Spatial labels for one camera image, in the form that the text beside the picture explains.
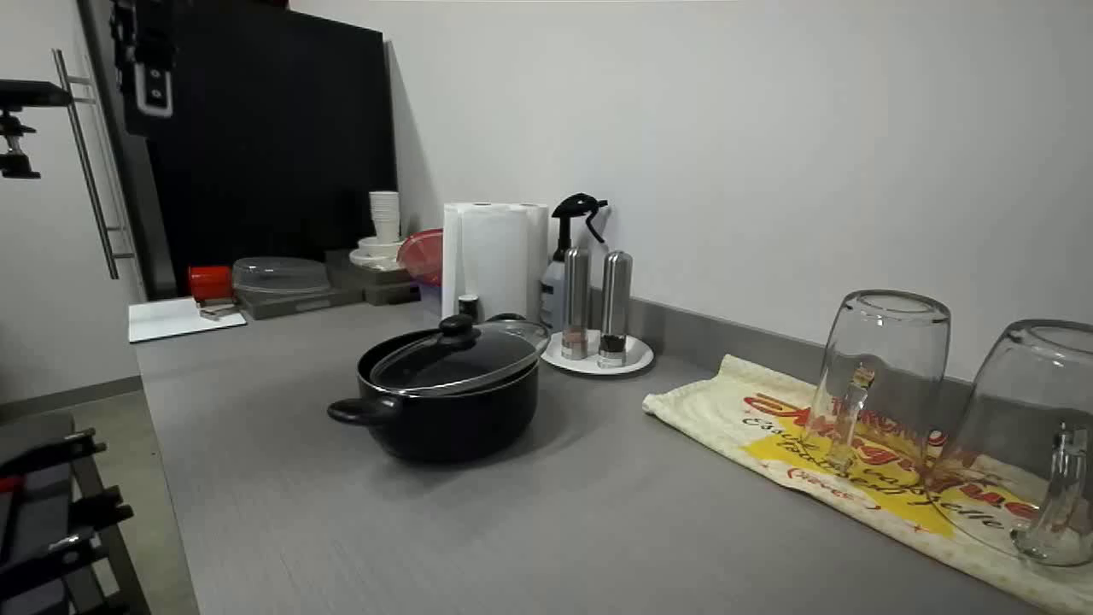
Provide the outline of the glass pot lid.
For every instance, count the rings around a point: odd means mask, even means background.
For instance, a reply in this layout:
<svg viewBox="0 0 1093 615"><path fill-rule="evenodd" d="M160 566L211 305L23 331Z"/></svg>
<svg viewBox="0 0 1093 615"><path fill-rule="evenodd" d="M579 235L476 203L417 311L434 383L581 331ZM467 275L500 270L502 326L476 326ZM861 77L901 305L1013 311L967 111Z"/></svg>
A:
<svg viewBox="0 0 1093 615"><path fill-rule="evenodd" d="M444 317L437 326L410 331L370 347L359 374L401 391L461 391L502 383L538 362L538 346L467 317Z"/></svg>

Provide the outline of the black cooking pot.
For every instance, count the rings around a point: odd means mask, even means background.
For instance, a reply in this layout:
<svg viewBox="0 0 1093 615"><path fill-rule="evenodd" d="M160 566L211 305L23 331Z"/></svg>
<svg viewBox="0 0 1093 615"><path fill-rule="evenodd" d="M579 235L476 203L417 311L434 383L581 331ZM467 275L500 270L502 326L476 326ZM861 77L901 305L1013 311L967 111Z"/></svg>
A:
<svg viewBox="0 0 1093 615"><path fill-rule="evenodd" d="M541 346L528 370L461 391L401 391L359 374L359 391L335 400L328 416L367 428L401 460L464 463L526 432L538 416L538 373Z"/></svg>

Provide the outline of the clear plastic container lid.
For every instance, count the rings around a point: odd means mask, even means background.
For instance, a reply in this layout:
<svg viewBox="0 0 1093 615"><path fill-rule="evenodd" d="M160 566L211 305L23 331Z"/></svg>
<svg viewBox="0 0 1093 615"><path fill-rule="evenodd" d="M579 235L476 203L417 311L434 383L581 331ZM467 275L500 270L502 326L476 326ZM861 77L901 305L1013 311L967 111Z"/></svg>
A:
<svg viewBox="0 0 1093 615"><path fill-rule="evenodd" d="M328 289L328 270L300 257L244 257L234 262L234 288L244 298L319 298Z"/></svg>

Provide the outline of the upturned drinking glass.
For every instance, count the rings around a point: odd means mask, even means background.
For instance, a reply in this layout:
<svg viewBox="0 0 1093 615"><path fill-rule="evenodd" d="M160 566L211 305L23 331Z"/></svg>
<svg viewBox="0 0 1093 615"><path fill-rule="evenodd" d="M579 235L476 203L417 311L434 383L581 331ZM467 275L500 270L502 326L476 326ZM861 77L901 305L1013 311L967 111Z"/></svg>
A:
<svg viewBox="0 0 1093 615"><path fill-rule="evenodd" d="M951 306L912 289L851 289L824 346L805 438L851 473L879 448L920 463L951 357Z"/></svg>
<svg viewBox="0 0 1093 615"><path fill-rule="evenodd" d="M942 467L1002 519L976 541L1046 566L1093 560L1093 326L1026 317L976 370Z"/></svg>

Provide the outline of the right upturned drinking glass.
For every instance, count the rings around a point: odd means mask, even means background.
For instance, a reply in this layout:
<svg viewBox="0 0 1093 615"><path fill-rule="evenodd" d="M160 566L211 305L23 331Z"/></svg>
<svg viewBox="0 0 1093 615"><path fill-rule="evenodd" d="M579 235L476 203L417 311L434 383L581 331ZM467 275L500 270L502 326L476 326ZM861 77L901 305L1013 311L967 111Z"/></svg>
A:
<svg viewBox="0 0 1093 615"><path fill-rule="evenodd" d="M1093 326L1026 317L976 370L942 467L1002 519L976 541L1046 566L1093 560Z"/></svg>

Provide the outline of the left steel grinder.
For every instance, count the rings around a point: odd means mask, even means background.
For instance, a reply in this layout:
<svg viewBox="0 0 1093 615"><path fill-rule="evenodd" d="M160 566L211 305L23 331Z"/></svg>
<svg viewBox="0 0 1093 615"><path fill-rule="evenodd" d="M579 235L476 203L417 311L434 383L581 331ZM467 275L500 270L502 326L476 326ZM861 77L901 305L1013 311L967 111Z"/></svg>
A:
<svg viewBox="0 0 1093 615"><path fill-rule="evenodd" d="M565 257L565 355L585 357L587 355L587 273L592 257L587 250L566 250Z"/></svg>

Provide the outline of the steel grinder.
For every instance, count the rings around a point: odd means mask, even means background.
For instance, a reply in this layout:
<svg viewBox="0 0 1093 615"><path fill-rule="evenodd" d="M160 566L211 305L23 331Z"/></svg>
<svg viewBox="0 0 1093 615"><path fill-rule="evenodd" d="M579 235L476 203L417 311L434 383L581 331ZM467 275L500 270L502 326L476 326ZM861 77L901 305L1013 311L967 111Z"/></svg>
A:
<svg viewBox="0 0 1093 615"><path fill-rule="evenodd" d="M587 355L587 273L592 257L587 250L566 250L565 257L565 355L585 357Z"/></svg>
<svg viewBox="0 0 1093 615"><path fill-rule="evenodd" d="M610 250L600 275L600 352L621 355L627 334L631 257Z"/></svg>

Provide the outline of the white paper towel roll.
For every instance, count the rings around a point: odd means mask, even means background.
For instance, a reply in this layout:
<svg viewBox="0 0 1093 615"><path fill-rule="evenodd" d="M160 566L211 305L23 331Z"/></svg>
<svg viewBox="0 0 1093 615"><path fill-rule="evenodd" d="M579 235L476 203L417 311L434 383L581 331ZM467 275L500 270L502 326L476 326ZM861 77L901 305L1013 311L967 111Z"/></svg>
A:
<svg viewBox="0 0 1093 615"><path fill-rule="evenodd" d="M441 314L464 298L485 317L541 317L541 275L547 270L547 210L517 201L446 201L441 233Z"/></svg>

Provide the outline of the right steel grinder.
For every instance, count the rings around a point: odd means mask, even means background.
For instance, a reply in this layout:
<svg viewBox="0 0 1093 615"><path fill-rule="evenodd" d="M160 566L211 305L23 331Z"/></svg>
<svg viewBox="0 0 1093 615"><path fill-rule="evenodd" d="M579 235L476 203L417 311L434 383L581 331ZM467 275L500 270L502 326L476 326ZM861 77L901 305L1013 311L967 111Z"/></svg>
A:
<svg viewBox="0 0 1093 615"><path fill-rule="evenodd" d="M631 257L610 250L600 275L600 352L621 355L627 334Z"/></svg>

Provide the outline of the red mesh bag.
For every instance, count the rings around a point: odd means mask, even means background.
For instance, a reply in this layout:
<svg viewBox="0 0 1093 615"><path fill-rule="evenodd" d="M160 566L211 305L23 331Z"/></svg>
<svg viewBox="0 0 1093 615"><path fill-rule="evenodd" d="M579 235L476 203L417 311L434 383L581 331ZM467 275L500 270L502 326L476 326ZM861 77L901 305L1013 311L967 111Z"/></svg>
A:
<svg viewBox="0 0 1093 615"><path fill-rule="evenodd" d="M408 235L398 258L417 282L437 288L444 270L444 233L421 229Z"/></svg>

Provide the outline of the stacked white cups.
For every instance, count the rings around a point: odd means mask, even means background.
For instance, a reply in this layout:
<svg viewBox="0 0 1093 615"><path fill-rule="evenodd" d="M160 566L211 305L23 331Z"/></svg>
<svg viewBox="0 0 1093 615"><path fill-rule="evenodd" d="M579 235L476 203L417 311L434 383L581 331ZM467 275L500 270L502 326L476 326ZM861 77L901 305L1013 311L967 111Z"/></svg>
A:
<svg viewBox="0 0 1093 615"><path fill-rule="evenodd" d="M372 190L370 193L370 217L372 233L359 238L359 247L350 251L357 266L372 270L398 270L401 247L403 247L403 210L398 190Z"/></svg>

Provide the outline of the dark flat tray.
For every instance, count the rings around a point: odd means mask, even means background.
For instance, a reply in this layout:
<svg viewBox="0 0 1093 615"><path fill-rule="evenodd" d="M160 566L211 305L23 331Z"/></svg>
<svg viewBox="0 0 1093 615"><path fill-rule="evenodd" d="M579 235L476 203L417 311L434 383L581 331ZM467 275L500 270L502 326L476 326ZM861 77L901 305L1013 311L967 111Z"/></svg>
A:
<svg viewBox="0 0 1093 615"><path fill-rule="evenodd" d="M328 250L324 262L328 262L333 288L357 295L367 305L408 305L421 298L408 270L357 266L345 250Z"/></svg>

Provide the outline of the white flat paper sheet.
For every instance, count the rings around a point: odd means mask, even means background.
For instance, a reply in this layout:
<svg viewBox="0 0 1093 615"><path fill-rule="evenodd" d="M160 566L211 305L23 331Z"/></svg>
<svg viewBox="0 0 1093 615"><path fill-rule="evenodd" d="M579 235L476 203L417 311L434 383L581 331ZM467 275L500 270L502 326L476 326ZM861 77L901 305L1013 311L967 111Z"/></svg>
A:
<svg viewBox="0 0 1093 615"><path fill-rule="evenodd" d="M247 317L238 311L204 314L196 298L147 299L131 306L125 341L147 346L244 325Z"/></svg>

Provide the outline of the cream printed dish towel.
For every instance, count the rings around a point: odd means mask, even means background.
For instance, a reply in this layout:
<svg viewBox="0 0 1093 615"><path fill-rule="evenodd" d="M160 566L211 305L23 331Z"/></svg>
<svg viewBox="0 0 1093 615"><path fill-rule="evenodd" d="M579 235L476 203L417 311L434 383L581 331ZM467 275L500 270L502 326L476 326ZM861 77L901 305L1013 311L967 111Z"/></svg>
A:
<svg viewBox="0 0 1093 615"><path fill-rule="evenodd" d="M648 391L641 406L714 454L804 490L830 508L1023 601L1093 615L1093 566L1046 566L1010 534L1036 519L1046 482L979 454L928 496L890 448L864 440L861 463L838 479L804 438L813 383L723 355L709 380Z"/></svg>

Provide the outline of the black metal rack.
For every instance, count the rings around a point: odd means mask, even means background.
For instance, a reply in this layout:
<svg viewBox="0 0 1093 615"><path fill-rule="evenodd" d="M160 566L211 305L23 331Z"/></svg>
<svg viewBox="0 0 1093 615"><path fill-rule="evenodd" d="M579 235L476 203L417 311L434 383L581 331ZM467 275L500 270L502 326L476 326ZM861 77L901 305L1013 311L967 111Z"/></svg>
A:
<svg viewBox="0 0 1093 615"><path fill-rule="evenodd" d="M91 429L39 424L0 440L0 615L152 615Z"/></svg>

